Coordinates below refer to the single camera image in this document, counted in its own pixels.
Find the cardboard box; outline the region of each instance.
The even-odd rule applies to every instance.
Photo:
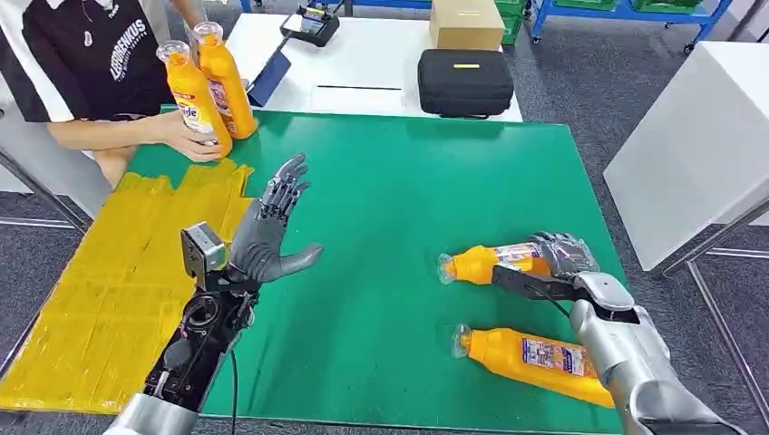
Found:
[[[494,0],[433,0],[430,36],[435,48],[497,50],[503,33]]]

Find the orange bottle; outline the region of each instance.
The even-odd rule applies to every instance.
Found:
[[[452,353],[457,358],[469,356],[500,376],[614,408],[582,346],[512,329],[479,331],[460,324]]]
[[[257,120],[235,60],[224,46],[223,30],[216,23],[204,21],[195,26],[194,32],[200,44],[200,69],[209,80],[211,94],[229,135],[245,139],[257,130]]]
[[[190,47],[182,41],[168,41],[158,47],[166,64],[168,84],[184,123],[191,130],[216,134],[222,157],[232,150],[232,138],[217,111],[209,83],[190,58]]]
[[[491,284],[492,269],[500,262],[517,266],[527,274],[550,276],[548,260],[534,242],[497,247],[478,245],[456,256],[441,254],[438,257],[438,276],[444,284],[454,280]]]

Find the green storage bin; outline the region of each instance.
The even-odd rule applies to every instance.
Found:
[[[518,36],[518,30],[521,29],[523,16],[521,13],[515,15],[501,14],[502,22],[505,24],[505,31],[502,34],[503,44],[515,44],[515,37]]]
[[[632,0],[633,9],[639,12],[665,12],[670,14],[692,14],[697,5],[697,0],[671,0],[661,2],[659,0]]]
[[[555,4],[558,6],[583,7],[585,9],[610,11],[614,9],[617,0],[555,0]]]
[[[494,3],[500,15],[507,16],[523,14],[523,7],[526,5],[525,0],[496,0]]]

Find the robotic arm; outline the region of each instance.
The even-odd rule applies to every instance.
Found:
[[[309,182],[304,154],[284,163],[241,219],[225,259],[224,243],[205,223],[181,231],[187,274],[196,278],[195,295],[184,307],[179,327],[147,377],[105,432],[109,435],[187,435],[219,365],[254,322],[254,306],[264,283],[311,267],[323,248],[313,244],[293,256],[280,256],[288,218]]]
[[[581,244],[563,234],[545,237],[566,240],[572,249]],[[492,283],[530,299],[574,301],[571,329],[611,393],[627,435],[745,435],[681,383],[647,310],[617,278],[580,265],[552,269],[559,277],[528,275],[499,263]]]

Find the floor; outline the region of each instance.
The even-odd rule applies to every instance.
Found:
[[[239,5],[210,3],[209,18],[229,31]],[[266,0],[259,12],[288,13],[291,0]],[[425,11],[357,7],[355,16],[426,19]],[[172,35],[183,34],[172,14]],[[723,39],[729,25],[721,23],[712,39]],[[539,45],[521,29],[514,49],[507,50],[519,104],[526,121],[569,125],[603,209],[609,230],[637,301],[651,313],[670,347],[682,382],[714,411],[750,433],[766,433],[715,327],[686,273],[660,280],[643,273],[635,258],[601,173],[632,132],[685,57],[681,48],[695,34],[692,26],[665,30],[661,24],[612,22],[554,17]],[[32,196],[0,194],[0,216],[56,218]],[[2,227],[0,229],[0,359],[10,351],[24,326],[79,243],[67,230]],[[769,233],[748,228],[733,237],[730,247],[769,248]],[[754,375],[769,394],[769,298],[765,284],[769,267],[760,260],[704,259],[700,262],[726,321],[751,363]],[[62,413],[21,415],[15,423],[0,420],[3,433],[101,433],[108,416]],[[201,420],[194,433],[229,430],[226,420]],[[326,426],[278,421],[239,421],[238,433],[412,435],[419,430]]]

